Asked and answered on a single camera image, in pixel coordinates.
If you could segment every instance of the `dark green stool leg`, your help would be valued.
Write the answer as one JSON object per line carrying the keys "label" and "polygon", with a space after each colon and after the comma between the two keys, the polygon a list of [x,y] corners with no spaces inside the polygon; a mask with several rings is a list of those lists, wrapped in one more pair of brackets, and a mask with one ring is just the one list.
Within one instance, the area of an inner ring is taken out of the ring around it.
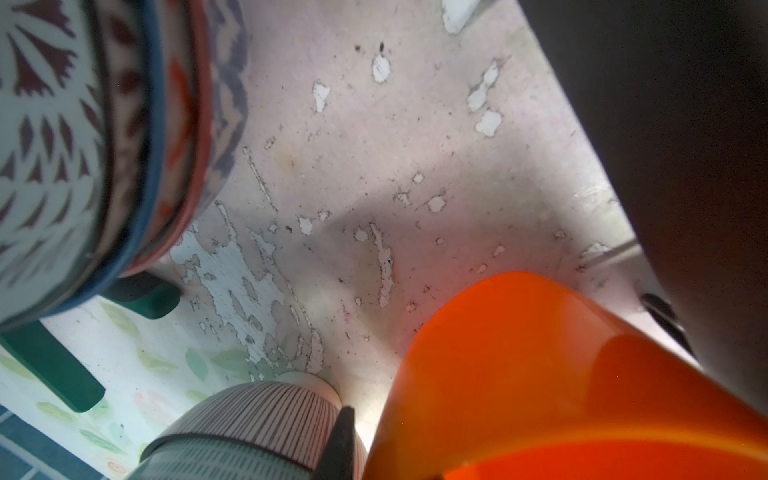
{"label": "dark green stool leg", "polygon": [[104,397],[104,387],[40,320],[0,333],[0,345],[73,411],[87,412]]}
{"label": "dark green stool leg", "polygon": [[156,320],[176,308],[181,290],[151,273],[141,272],[118,279],[101,296],[143,317]]}

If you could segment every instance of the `orange plastic cup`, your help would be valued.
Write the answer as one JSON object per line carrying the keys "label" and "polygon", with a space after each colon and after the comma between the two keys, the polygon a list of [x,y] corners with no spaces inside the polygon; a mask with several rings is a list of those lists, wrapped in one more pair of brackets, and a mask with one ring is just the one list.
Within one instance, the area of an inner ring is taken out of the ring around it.
{"label": "orange plastic cup", "polygon": [[595,303],[531,273],[438,311],[363,480],[768,478],[768,422]]}

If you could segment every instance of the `blue tiled floor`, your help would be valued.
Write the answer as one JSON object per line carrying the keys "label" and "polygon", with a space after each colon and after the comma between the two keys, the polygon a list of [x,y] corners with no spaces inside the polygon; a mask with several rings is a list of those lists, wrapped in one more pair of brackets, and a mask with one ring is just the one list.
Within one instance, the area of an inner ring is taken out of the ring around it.
{"label": "blue tiled floor", "polygon": [[31,466],[3,448],[0,448],[0,465],[0,480],[17,480],[31,470]]}
{"label": "blue tiled floor", "polygon": [[[5,412],[0,406],[0,415]],[[0,434],[19,447],[31,453],[49,467],[71,480],[100,480],[101,473],[96,472],[88,464],[72,455],[34,427],[28,425],[15,415],[9,416],[0,423]],[[33,466],[16,457],[13,453],[0,447],[0,480],[19,480]],[[50,480],[38,472],[31,480]]]}

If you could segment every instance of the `leaf pattern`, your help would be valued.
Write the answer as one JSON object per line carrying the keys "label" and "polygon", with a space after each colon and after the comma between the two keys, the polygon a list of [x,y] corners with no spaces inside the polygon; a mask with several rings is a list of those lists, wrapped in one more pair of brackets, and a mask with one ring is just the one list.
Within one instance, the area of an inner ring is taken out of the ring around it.
{"label": "leaf pattern", "polygon": [[219,367],[232,372],[235,378],[244,382],[250,380],[250,374],[258,370],[248,362],[248,352],[241,349],[229,349],[211,357],[210,361]]}
{"label": "leaf pattern", "polygon": [[88,410],[88,416],[90,416],[93,420],[99,421],[102,419],[107,418],[109,415],[109,402],[107,401],[107,397],[104,397],[103,399],[99,400],[96,405],[93,406],[92,409]]}
{"label": "leaf pattern", "polygon": [[162,356],[159,356],[156,353],[150,353],[141,347],[136,348],[136,356],[139,357],[139,362],[141,362],[141,365],[143,365],[145,369],[154,373],[165,375],[179,368]]}
{"label": "leaf pattern", "polygon": [[17,362],[9,356],[0,355],[0,364],[18,376],[22,376],[30,380],[37,379],[37,377],[32,372],[27,370],[21,363]]}
{"label": "leaf pattern", "polygon": [[107,427],[107,430],[109,431],[109,434],[112,435],[112,439],[122,447],[127,448],[131,444],[131,440],[125,435],[125,427],[123,427],[123,425],[118,425],[116,422],[112,422]]}
{"label": "leaf pattern", "polygon": [[125,452],[120,449],[117,445],[110,442],[109,440],[91,432],[90,430],[83,430],[80,429],[80,435],[83,435],[86,440],[88,440],[90,443],[96,445],[100,449],[108,450],[109,452],[113,453],[120,453],[122,455],[125,455]]}
{"label": "leaf pattern", "polygon": [[112,305],[111,303],[101,302],[101,309],[107,314],[112,323],[122,330],[124,333],[134,337],[136,340],[141,339],[141,332],[133,320],[128,318],[122,307]]}
{"label": "leaf pattern", "polygon": [[49,417],[61,420],[62,422],[76,423],[78,420],[77,417],[71,413],[65,412],[50,402],[38,402],[35,403],[35,406],[38,408],[38,410],[48,415]]}
{"label": "leaf pattern", "polygon": [[184,392],[184,395],[195,403],[200,403],[210,396],[207,393],[198,392],[197,390],[187,390]]}
{"label": "leaf pattern", "polygon": [[208,377],[208,364],[205,363],[205,359],[194,349],[187,349],[187,354],[184,355],[184,358],[187,359],[187,366],[190,367],[192,373],[198,379],[205,381]]}

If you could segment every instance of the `ceramic bowl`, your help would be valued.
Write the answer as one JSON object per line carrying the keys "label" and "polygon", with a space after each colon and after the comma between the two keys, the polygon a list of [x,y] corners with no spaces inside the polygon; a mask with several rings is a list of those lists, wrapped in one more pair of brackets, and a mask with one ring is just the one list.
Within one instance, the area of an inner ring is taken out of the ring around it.
{"label": "ceramic bowl", "polygon": [[149,131],[149,144],[162,144],[164,149],[153,148],[152,155],[162,156],[163,172],[160,178],[154,212],[144,232],[141,250],[151,249],[155,239],[172,227],[172,219],[184,202],[194,167],[195,127],[197,126],[197,86],[194,75],[194,49],[186,2],[143,2],[145,8],[154,8],[157,22],[146,24],[149,31],[157,31],[160,42],[148,45],[161,50],[162,62],[150,64],[152,81],[161,81],[165,98],[152,108],[164,108],[165,125]]}
{"label": "ceramic bowl", "polygon": [[181,204],[179,212],[169,222],[169,227],[153,239],[136,255],[131,265],[121,276],[131,276],[146,270],[152,263],[160,259],[178,241],[187,229],[196,211],[200,193],[203,190],[205,173],[210,156],[210,122],[211,122],[211,87],[210,87],[210,56],[208,53],[207,20],[204,10],[204,0],[188,2],[194,55],[197,76],[197,124],[195,126],[197,141],[194,157],[194,169],[187,195]]}
{"label": "ceramic bowl", "polygon": [[127,480],[310,480],[311,475],[307,468],[249,445],[189,438],[163,444]]}
{"label": "ceramic bowl", "polygon": [[65,298],[77,291],[119,241],[118,235],[136,207],[137,187],[146,167],[141,153],[148,115],[147,85],[138,3],[98,0],[94,6],[111,99],[111,190],[101,237],[91,262]]}
{"label": "ceramic bowl", "polygon": [[195,217],[203,213],[227,181],[248,119],[248,98],[240,79],[248,60],[248,32],[240,3],[197,1],[206,12],[213,117],[210,159]]}
{"label": "ceramic bowl", "polygon": [[[162,52],[160,50],[161,38],[157,28],[157,15],[154,8],[155,2],[139,2],[141,23],[144,25],[144,44],[146,48],[147,85],[149,99],[147,105],[148,118],[147,131],[164,130],[165,126],[165,82]],[[98,295],[106,290],[125,270],[133,259],[141,245],[144,232],[152,218],[157,199],[157,190],[160,177],[163,172],[164,137],[160,135],[151,144],[144,143],[140,150],[139,159],[144,167],[143,175],[140,173],[138,201],[127,226],[122,230],[121,242],[107,255],[104,261],[88,277],[88,280],[78,288],[70,298],[57,305],[47,315],[69,310],[80,303]]]}
{"label": "ceramic bowl", "polygon": [[34,319],[89,264],[108,175],[90,5],[0,4],[0,321]]}
{"label": "ceramic bowl", "polygon": [[[194,406],[150,443],[141,459],[175,439],[207,437],[252,445],[314,471],[338,415],[331,402],[301,386],[244,383]],[[366,453],[357,435],[355,443],[359,479]]]}

